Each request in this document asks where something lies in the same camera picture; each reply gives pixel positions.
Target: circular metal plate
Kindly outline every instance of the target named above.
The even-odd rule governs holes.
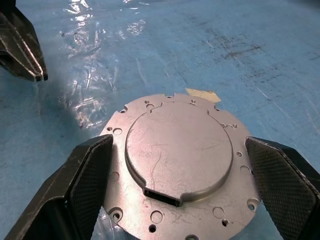
[[[104,208],[121,212],[117,224],[135,237],[229,239],[253,218],[260,199],[244,145],[250,134],[213,103],[143,97],[114,113],[108,133]]]

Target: blue work surface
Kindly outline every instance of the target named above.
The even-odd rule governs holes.
[[[0,239],[43,181],[139,97],[214,91],[320,171],[317,0],[17,0],[49,79],[0,69]],[[265,208],[235,239],[281,239]]]

